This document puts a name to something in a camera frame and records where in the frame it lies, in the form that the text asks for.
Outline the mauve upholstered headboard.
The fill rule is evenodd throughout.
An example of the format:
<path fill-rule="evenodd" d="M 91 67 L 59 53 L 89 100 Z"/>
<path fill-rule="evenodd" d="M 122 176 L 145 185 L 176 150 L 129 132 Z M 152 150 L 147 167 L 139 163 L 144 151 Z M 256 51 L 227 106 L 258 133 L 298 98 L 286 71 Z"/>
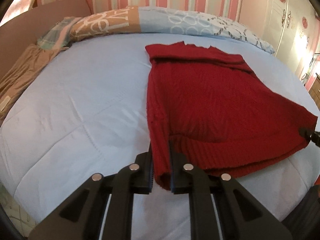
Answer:
<path fill-rule="evenodd" d="M 1 77 L 15 64 L 24 50 L 67 16 L 91 15 L 86 0 L 61 0 L 40 5 L 1 26 Z"/>

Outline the red knit sweater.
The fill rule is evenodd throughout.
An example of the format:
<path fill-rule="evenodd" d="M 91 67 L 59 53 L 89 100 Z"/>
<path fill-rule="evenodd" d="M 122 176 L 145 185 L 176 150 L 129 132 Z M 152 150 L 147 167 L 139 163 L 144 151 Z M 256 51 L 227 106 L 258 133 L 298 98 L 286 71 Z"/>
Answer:
<path fill-rule="evenodd" d="M 305 148 L 317 116 L 264 85 L 241 55 L 177 42 L 146 46 L 146 116 L 155 181 L 170 187 L 170 152 L 210 175 L 239 178 Z"/>

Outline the wooden dresser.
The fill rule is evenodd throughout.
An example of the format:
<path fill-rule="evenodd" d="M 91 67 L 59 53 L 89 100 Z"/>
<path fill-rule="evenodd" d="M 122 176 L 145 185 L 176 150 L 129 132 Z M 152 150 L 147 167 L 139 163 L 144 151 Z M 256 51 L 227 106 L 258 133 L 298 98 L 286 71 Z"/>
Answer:
<path fill-rule="evenodd" d="M 309 89 L 309 94 L 316 103 L 316 105 L 319 107 L 319 101 L 320 101 L 320 78 L 319 75 L 316 74 L 316 78 Z"/>

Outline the tan folded garment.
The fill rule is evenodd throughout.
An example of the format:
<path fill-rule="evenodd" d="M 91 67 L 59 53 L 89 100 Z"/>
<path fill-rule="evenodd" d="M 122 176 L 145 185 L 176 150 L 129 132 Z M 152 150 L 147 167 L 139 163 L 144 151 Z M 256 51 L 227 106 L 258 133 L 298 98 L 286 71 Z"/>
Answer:
<path fill-rule="evenodd" d="M 17 59 L 13 67 L 1 79 L 1 122 L 9 111 L 47 66 L 60 52 L 69 49 L 43 49 L 35 44 L 29 45 Z"/>

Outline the plaid pastel folded cloth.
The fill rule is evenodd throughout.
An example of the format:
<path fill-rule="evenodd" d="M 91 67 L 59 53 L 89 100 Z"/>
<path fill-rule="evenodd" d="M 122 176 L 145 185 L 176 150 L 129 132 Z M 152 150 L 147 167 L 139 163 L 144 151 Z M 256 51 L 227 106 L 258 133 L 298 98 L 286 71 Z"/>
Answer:
<path fill-rule="evenodd" d="M 71 40 L 71 28 L 80 20 L 80 17 L 65 17 L 37 40 L 37 46 L 48 50 L 66 47 Z"/>

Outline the patterned blue and tan pillow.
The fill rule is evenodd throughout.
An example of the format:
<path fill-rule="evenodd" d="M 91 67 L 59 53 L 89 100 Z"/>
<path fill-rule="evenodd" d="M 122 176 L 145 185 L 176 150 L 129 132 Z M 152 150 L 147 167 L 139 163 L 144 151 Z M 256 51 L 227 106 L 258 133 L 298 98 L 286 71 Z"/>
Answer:
<path fill-rule="evenodd" d="M 177 35 L 226 37 L 250 43 L 274 54 L 268 42 L 258 38 L 246 26 L 226 17 L 198 11 L 183 11 L 163 7 L 127 6 L 99 12 L 80 19 L 72 26 L 72 41 L 96 36 L 126 33 L 165 33 Z"/>

